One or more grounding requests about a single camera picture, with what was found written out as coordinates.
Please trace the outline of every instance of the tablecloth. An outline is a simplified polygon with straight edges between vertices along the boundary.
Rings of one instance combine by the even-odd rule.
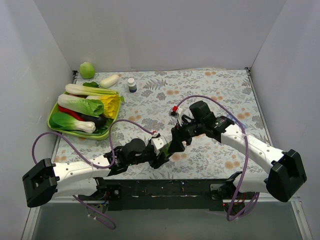
[[[176,119],[169,116],[170,109],[183,98],[190,95],[205,95],[219,101],[244,124],[245,130],[259,140],[268,143],[267,133],[257,106],[252,86],[245,70],[192,69],[172,71],[135,71],[135,72],[98,72],[93,79],[76,77],[76,84],[100,80],[112,74],[120,79],[111,89],[118,90],[124,96],[119,119],[129,119],[143,127],[157,131],[167,138]],[[127,80],[134,78],[137,92],[130,93]],[[189,106],[199,101],[192,98],[181,107],[189,111]],[[227,116],[212,101],[207,102],[216,116]],[[88,159],[110,152],[109,140],[91,140],[65,135],[75,147]],[[112,129],[112,141],[115,146],[124,145],[133,138],[145,142],[150,136],[130,123],[117,123]],[[56,152],[55,162],[66,163],[81,161],[78,155],[61,140]],[[220,144],[205,135],[195,137],[192,144],[183,153],[175,153],[170,161],[159,169],[142,163],[133,165],[112,179],[208,179],[228,178],[241,171],[244,155],[237,150]],[[252,160],[247,173],[262,173],[263,170]]]

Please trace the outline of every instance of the green basket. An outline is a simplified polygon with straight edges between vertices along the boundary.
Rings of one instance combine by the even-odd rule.
[[[121,106],[121,101],[119,101],[118,110],[116,112],[116,115],[115,115],[115,118],[114,118],[113,121],[116,121],[117,118],[118,118],[120,106]],[[61,133],[64,133],[64,134],[69,134],[69,135],[72,135],[72,136],[76,136],[76,137],[79,137],[79,138],[93,139],[93,140],[104,140],[104,139],[108,138],[108,136],[109,136],[109,129],[104,134],[102,134],[100,136],[87,135],[88,133],[85,133],[85,132],[82,134],[82,133],[77,133],[77,132],[72,132],[72,131],[67,131],[67,130],[55,129],[54,127],[51,127],[51,125],[49,123],[49,120],[51,118],[51,115],[55,114],[57,112],[59,112],[58,102],[56,102],[55,105],[53,106],[53,108],[52,108],[52,110],[50,112],[50,115],[49,115],[49,117],[47,119],[47,124],[48,124],[49,128],[51,128],[52,130],[55,130],[55,131],[58,131],[58,132],[61,132]]]

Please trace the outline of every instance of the gray floor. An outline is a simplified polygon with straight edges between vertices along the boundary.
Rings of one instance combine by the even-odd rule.
[[[125,210],[109,212],[117,223],[109,230],[87,217],[77,203],[48,203],[41,207],[33,240],[300,240],[290,203],[259,202],[239,220],[206,210]]]

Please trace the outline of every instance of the robotic arm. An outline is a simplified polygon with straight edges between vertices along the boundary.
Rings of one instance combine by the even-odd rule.
[[[168,162],[173,153],[185,150],[183,142],[188,146],[193,137],[202,134],[245,153],[245,135],[232,120],[225,116],[216,117],[203,101],[192,104],[189,109],[193,118],[184,115],[180,107],[174,107],[170,112],[170,116],[177,118],[177,124],[171,129],[171,142],[156,132],[147,145],[135,138],[114,149],[115,162],[110,168],[97,168],[83,161],[52,163],[49,158],[41,160],[22,178],[28,207],[41,206],[56,197],[104,194],[107,190],[102,178],[123,173],[129,166],[145,162],[157,169]],[[249,157],[263,168],[265,174],[258,177],[247,174],[239,191],[269,193],[279,201],[287,202],[307,180],[299,153],[292,149],[284,152],[251,135],[247,138]],[[107,166],[112,160],[113,154],[109,152],[90,162]],[[211,194],[220,199],[232,197],[241,173],[234,173]]]

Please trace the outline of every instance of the white wall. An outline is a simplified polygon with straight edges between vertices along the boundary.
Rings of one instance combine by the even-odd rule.
[[[0,0],[0,239],[20,239],[29,208],[22,176],[34,139],[72,72],[33,0]],[[50,157],[44,137],[38,159]]]
[[[287,0],[252,67],[275,146],[298,151],[307,182],[299,191],[320,239],[320,0]]]
[[[285,0],[34,0],[73,70],[252,66]]]

